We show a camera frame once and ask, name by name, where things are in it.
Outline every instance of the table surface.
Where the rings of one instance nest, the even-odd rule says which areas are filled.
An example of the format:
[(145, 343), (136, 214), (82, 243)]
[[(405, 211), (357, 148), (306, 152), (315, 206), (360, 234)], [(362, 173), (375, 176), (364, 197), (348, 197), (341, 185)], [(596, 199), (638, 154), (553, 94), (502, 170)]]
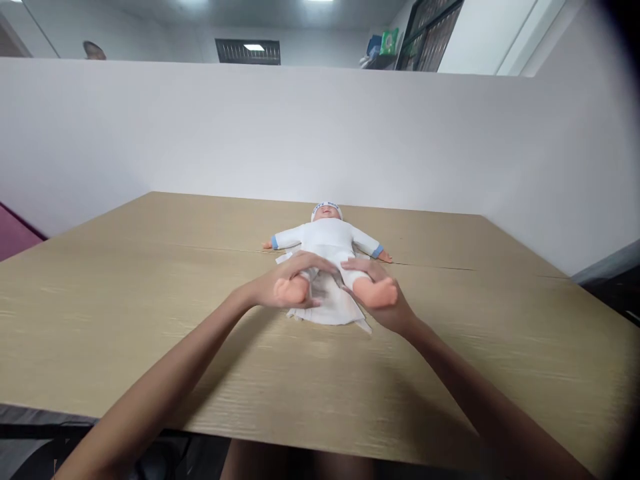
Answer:
[[(313, 205), (150, 193), (0, 263), (0, 402), (100, 417)], [(633, 404), (636, 327), (477, 215), (344, 207), (416, 313), (602, 475)], [(493, 468), (422, 358), (367, 316), (329, 327), (254, 309), (168, 427)]]

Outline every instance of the doll head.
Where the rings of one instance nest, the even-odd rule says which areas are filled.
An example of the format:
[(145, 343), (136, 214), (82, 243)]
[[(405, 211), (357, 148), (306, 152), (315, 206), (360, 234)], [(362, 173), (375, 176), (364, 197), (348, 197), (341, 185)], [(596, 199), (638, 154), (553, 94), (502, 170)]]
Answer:
[(320, 220), (322, 218), (337, 218), (342, 220), (342, 210), (332, 202), (318, 203), (311, 214), (311, 221)]

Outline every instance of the white knit cap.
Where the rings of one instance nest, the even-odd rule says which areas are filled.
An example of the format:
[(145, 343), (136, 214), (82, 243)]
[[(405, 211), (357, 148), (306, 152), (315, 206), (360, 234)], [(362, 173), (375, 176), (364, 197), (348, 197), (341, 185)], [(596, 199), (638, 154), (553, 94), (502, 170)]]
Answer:
[(313, 221), (313, 218), (315, 217), (315, 213), (318, 211), (318, 208), (320, 207), (324, 207), (325, 205), (328, 205), (330, 207), (335, 208), (336, 210), (338, 210), (338, 215), (340, 215), (340, 220), (344, 220), (345, 218), (342, 216), (342, 210), (340, 210), (340, 207), (338, 205), (336, 205), (333, 202), (322, 202), (322, 203), (318, 203), (315, 208), (313, 209), (313, 213), (311, 214), (311, 221)]

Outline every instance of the forearm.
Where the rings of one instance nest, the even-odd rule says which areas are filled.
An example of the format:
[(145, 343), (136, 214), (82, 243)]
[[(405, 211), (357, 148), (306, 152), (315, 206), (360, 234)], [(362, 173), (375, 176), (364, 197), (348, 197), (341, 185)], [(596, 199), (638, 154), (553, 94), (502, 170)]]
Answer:
[(524, 478), (592, 479), (591, 474), (526, 413), (416, 319), (405, 338), (422, 354), (478, 434)]
[(113, 478), (126, 473), (197, 384), (249, 308), (250, 300), (242, 287), (232, 292), (108, 410), (56, 478)]

